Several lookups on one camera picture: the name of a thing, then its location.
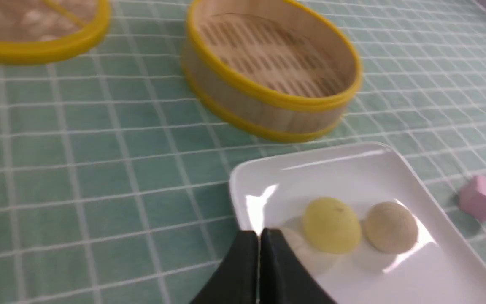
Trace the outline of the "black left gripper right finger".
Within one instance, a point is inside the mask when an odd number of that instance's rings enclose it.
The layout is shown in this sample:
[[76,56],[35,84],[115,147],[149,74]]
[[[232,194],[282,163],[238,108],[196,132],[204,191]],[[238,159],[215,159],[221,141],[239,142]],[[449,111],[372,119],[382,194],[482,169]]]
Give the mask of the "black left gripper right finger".
[[335,304],[312,278],[279,229],[260,237],[261,304]]

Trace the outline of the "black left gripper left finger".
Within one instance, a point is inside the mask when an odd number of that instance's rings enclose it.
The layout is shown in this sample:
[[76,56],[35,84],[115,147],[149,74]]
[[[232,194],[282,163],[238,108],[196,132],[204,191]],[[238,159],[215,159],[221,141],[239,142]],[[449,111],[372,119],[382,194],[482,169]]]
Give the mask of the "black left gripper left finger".
[[236,233],[222,263],[192,304],[254,304],[257,301],[259,238],[254,231]]

